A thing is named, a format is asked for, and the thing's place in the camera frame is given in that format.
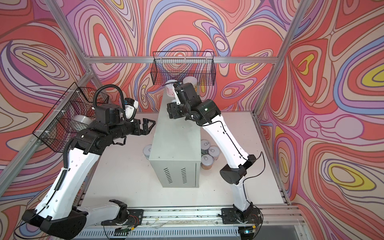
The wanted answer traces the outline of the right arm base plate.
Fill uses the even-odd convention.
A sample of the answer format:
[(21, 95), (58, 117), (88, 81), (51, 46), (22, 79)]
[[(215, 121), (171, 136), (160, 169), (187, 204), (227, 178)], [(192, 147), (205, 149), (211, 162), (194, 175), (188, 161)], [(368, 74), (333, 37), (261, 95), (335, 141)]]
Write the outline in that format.
[(239, 211), (234, 207), (222, 208), (219, 217), (225, 225), (252, 224), (257, 226), (263, 221), (262, 214), (255, 208), (251, 208), (244, 212)]

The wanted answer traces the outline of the orange red labelled can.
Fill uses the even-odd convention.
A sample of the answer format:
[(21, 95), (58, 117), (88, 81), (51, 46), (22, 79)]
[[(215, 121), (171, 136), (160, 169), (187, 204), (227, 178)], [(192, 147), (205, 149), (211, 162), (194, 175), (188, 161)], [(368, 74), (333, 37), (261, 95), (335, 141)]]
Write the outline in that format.
[(201, 168), (204, 170), (210, 170), (213, 166), (214, 158), (211, 155), (203, 155), (201, 157)]

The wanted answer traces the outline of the pink labelled can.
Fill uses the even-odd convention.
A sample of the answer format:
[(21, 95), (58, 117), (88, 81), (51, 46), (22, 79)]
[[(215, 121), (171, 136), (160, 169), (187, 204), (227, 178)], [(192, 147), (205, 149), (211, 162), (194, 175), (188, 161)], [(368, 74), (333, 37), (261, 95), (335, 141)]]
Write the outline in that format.
[(168, 80), (165, 83), (166, 94), (171, 98), (175, 97), (175, 88), (174, 88), (175, 83), (177, 83), (176, 80)]

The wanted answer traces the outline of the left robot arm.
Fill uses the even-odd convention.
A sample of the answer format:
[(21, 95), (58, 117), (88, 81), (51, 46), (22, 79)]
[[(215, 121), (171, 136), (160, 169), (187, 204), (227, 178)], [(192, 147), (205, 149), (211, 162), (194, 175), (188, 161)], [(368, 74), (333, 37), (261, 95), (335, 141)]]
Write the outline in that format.
[(78, 208), (75, 198), (88, 173), (110, 145), (127, 136), (148, 135), (156, 122), (135, 118), (138, 102), (125, 98), (120, 87), (104, 85), (93, 97), (95, 120), (70, 139), (63, 150), (63, 167), (43, 200), (22, 216), (24, 224), (63, 240), (75, 238), (98, 223), (123, 226), (129, 220), (127, 204), (110, 200), (99, 206)]

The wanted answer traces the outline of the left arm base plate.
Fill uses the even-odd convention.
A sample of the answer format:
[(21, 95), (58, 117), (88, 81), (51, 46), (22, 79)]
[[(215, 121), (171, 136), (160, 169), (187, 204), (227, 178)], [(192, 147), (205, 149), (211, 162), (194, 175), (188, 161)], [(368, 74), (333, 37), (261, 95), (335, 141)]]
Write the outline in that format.
[(127, 209), (118, 213), (115, 219), (103, 221), (101, 225), (137, 227), (142, 224), (143, 214), (143, 209)]

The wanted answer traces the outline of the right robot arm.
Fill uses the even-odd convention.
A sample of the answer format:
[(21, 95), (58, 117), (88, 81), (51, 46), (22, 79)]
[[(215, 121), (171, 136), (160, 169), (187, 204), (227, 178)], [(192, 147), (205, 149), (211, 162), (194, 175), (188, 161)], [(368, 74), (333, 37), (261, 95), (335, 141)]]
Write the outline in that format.
[(237, 142), (224, 117), (213, 100), (202, 101), (191, 83), (170, 83), (173, 87), (174, 100), (167, 105), (170, 119), (185, 118), (203, 128), (215, 141), (223, 153), (227, 163), (220, 170), (222, 179), (231, 186), (233, 206), (222, 209), (219, 215), (224, 224), (250, 221), (260, 226), (264, 216), (247, 198), (244, 182), (247, 180), (247, 170), (258, 160), (258, 157), (248, 154)]

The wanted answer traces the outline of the orange green lidded can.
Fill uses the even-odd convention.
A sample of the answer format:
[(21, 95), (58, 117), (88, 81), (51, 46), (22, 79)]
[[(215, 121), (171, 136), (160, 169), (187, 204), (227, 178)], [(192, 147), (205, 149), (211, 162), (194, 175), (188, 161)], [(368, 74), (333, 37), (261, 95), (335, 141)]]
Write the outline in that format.
[(193, 77), (193, 76), (185, 77), (185, 78), (183, 79), (183, 83), (184, 83), (184, 84), (187, 84), (187, 83), (192, 84), (193, 87), (194, 87), (194, 89), (195, 89), (195, 91), (196, 91), (196, 92), (198, 91), (198, 90), (197, 90), (197, 88), (198, 88), (198, 80), (197, 80), (197, 78), (195, 78), (195, 77)]

